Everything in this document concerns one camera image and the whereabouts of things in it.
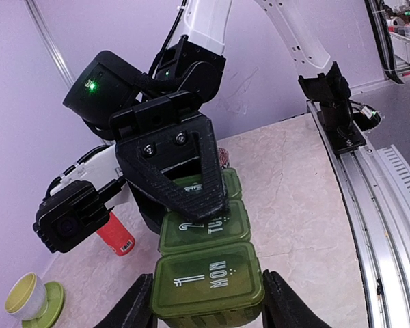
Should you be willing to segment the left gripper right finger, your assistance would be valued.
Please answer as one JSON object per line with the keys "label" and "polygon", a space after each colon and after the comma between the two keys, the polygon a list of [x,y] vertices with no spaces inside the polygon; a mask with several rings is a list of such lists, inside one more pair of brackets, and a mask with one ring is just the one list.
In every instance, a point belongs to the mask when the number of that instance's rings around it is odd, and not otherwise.
{"label": "left gripper right finger", "polygon": [[278,272],[265,270],[262,276],[265,291],[262,303],[263,327],[328,327]]}

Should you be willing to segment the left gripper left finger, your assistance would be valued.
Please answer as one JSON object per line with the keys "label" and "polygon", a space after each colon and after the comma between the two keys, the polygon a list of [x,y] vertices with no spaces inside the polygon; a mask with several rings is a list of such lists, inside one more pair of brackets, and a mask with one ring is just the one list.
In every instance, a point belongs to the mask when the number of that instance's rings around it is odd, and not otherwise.
{"label": "left gripper left finger", "polygon": [[153,274],[141,274],[124,296],[99,323],[102,328],[154,326],[154,314],[150,309]]}

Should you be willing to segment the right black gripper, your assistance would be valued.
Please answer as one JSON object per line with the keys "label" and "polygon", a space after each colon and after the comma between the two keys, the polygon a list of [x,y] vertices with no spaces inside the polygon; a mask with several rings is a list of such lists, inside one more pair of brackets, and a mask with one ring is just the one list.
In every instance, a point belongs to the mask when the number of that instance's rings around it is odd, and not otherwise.
{"label": "right black gripper", "polygon": [[208,221],[228,209],[212,122],[195,116],[203,104],[197,94],[181,90],[109,118],[115,139],[123,139],[116,144],[116,158],[155,234],[161,234],[168,210],[189,221]]}

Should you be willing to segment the green weekly pill organizer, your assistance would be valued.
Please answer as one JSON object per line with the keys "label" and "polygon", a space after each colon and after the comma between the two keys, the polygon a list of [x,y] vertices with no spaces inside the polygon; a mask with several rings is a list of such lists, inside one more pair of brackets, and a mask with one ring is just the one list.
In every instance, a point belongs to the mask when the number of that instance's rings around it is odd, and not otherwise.
{"label": "green weekly pill organizer", "polygon": [[206,223],[174,211],[163,218],[150,305],[168,327],[242,327],[261,313],[262,272],[241,182],[233,168],[222,174],[226,213]]}

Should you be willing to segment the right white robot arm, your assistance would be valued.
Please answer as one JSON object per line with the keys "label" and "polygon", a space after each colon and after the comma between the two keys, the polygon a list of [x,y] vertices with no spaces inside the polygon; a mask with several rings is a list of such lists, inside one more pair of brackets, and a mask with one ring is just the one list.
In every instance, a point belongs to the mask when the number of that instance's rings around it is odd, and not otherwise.
{"label": "right white robot arm", "polygon": [[228,207],[210,118],[219,90],[230,1],[183,1],[150,70],[102,51],[64,99],[115,157],[149,229],[168,210],[205,223]]}

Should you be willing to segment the red pill bottle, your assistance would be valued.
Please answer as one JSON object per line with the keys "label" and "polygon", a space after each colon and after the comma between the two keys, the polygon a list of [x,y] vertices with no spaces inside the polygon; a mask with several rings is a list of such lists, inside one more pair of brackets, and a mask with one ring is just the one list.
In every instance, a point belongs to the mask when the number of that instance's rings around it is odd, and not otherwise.
{"label": "red pill bottle", "polygon": [[108,222],[96,233],[117,256],[126,255],[135,246],[135,238],[113,212],[109,213]]}

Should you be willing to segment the red patterned oval tin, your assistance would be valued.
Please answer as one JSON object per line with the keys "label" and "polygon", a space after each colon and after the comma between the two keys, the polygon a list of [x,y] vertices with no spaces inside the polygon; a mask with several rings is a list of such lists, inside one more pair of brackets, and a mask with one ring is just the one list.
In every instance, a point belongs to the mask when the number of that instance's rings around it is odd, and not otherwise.
{"label": "red patterned oval tin", "polygon": [[230,166],[230,157],[229,152],[225,148],[218,147],[218,155],[219,155],[219,164],[222,169],[229,168]]}

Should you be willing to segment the green saucer plate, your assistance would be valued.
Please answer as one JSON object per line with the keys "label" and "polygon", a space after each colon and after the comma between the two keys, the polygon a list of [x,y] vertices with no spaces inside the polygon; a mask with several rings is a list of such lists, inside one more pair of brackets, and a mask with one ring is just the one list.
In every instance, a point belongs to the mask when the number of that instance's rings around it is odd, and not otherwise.
{"label": "green saucer plate", "polygon": [[23,328],[50,328],[59,319],[65,302],[65,290],[62,284],[56,281],[47,282],[45,285],[46,297],[44,300],[41,317],[24,320]]}

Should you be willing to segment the green and white bowl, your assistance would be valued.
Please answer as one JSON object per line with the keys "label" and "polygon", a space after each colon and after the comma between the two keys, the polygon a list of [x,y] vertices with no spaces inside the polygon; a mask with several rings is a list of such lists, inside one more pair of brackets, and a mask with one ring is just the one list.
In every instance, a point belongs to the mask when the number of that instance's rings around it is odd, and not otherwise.
{"label": "green and white bowl", "polygon": [[13,285],[5,301],[5,311],[21,321],[33,320],[45,313],[47,304],[44,283],[34,272],[30,272]]}

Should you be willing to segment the front aluminium rail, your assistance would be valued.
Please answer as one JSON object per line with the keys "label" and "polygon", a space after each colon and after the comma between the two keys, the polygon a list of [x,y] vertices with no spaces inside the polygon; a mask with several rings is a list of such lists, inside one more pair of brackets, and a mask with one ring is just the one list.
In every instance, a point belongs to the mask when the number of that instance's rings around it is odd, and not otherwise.
{"label": "front aluminium rail", "polygon": [[410,166],[370,142],[336,155],[307,103],[336,175],[355,241],[369,327],[410,327]]}

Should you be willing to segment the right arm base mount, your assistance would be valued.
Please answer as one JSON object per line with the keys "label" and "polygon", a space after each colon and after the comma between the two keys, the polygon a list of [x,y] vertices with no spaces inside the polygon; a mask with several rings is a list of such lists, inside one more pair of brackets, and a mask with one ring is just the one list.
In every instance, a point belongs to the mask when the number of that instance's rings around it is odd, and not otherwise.
{"label": "right arm base mount", "polygon": [[320,105],[318,119],[335,154],[366,145],[362,133],[377,127],[382,118],[370,105],[351,100],[349,84],[336,62],[329,72],[300,76],[298,82],[305,96]]}

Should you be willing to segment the left aluminium frame post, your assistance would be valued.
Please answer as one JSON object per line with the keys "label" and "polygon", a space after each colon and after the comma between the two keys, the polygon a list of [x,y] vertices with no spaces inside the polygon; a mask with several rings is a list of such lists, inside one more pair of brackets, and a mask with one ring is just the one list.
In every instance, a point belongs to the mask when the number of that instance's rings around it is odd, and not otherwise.
{"label": "left aluminium frame post", "polygon": [[49,30],[37,2],[34,0],[24,0],[23,2],[27,7],[28,13],[40,35],[40,39],[44,44],[49,57],[53,61],[53,64],[56,67],[62,81],[65,83],[66,87],[70,89],[74,84],[74,75],[64,60],[64,57]]}

